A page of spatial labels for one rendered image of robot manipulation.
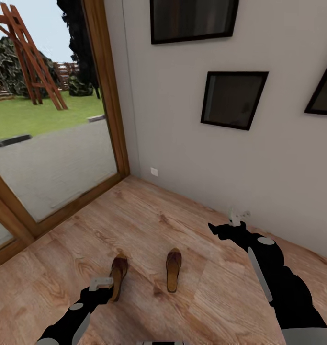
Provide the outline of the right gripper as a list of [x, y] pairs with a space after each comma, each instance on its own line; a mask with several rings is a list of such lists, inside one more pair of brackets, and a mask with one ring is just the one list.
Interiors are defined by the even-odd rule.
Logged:
[[209, 228], [212, 230], [213, 234], [218, 234], [220, 240], [231, 239], [237, 244], [237, 238], [241, 232], [246, 231], [246, 223], [240, 221], [241, 226], [229, 226], [229, 224], [219, 225], [215, 227], [212, 224], [208, 224]]

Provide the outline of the sandal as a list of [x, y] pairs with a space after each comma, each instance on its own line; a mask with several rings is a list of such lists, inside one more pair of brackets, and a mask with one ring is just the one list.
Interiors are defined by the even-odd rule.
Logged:
[[169, 293], [176, 293], [177, 278], [181, 268], [182, 257], [179, 249], [172, 249], [166, 260], [167, 269], [167, 291]]
[[114, 286], [113, 296], [109, 298], [109, 301], [116, 302], [118, 301], [121, 294], [121, 284], [124, 277], [127, 274], [128, 270], [128, 261], [126, 256], [123, 253], [119, 253], [113, 263], [112, 271], [109, 274], [109, 277], [113, 278], [113, 283], [109, 285], [109, 289]]

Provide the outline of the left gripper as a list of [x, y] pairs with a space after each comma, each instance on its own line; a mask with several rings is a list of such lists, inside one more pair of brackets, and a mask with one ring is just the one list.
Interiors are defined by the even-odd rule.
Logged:
[[81, 290], [80, 299], [91, 297], [94, 300], [94, 306], [107, 304], [109, 298], [112, 298], [114, 286], [109, 288], [98, 288], [96, 291], [89, 291], [88, 288]]

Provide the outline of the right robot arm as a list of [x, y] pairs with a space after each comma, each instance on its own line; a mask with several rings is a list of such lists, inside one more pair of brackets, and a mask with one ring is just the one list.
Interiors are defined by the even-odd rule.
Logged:
[[271, 238], [246, 230], [240, 219], [251, 217], [249, 211], [227, 216], [228, 224], [208, 224], [220, 240], [231, 239], [247, 253], [287, 345], [327, 345], [327, 326], [315, 309], [305, 282], [284, 265], [283, 253]]

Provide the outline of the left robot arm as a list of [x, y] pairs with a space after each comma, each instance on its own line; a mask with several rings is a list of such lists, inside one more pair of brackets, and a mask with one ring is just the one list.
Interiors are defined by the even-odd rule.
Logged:
[[80, 299], [55, 325], [48, 326], [34, 345], [77, 345], [89, 326], [94, 309], [107, 304], [113, 296], [114, 286], [109, 289], [98, 285], [112, 283], [112, 277], [92, 277], [90, 287], [81, 290]]

